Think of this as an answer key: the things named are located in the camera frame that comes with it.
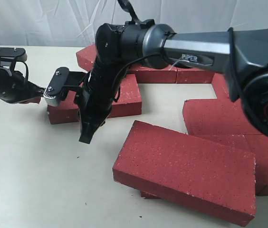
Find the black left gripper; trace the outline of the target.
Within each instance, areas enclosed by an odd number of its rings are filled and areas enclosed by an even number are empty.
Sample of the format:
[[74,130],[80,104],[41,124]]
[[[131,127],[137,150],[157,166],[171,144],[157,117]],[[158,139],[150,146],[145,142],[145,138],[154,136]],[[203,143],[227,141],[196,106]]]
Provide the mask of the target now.
[[8,104],[39,104],[45,90],[26,80],[21,72],[0,67],[0,100]]

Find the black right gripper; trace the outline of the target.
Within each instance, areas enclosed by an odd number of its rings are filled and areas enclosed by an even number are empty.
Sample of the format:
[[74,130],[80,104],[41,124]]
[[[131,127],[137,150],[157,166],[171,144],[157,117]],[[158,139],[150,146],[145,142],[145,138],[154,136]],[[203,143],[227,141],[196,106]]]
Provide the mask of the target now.
[[104,63],[98,57],[95,59],[92,70],[83,81],[82,91],[76,97],[79,142],[90,144],[95,132],[105,124],[127,69],[125,63]]

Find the right robot arm grey Piper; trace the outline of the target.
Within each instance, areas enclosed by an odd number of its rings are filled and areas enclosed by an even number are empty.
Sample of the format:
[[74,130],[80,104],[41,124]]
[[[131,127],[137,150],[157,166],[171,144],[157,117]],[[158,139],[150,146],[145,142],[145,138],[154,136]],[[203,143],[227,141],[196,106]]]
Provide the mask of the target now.
[[112,110],[134,64],[198,68],[224,76],[230,101],[241,101],[248,121],[268,137],[268,28],[177,34],[166,24],[101,25],[96,59],[78,95],[80,137],[90,143]]

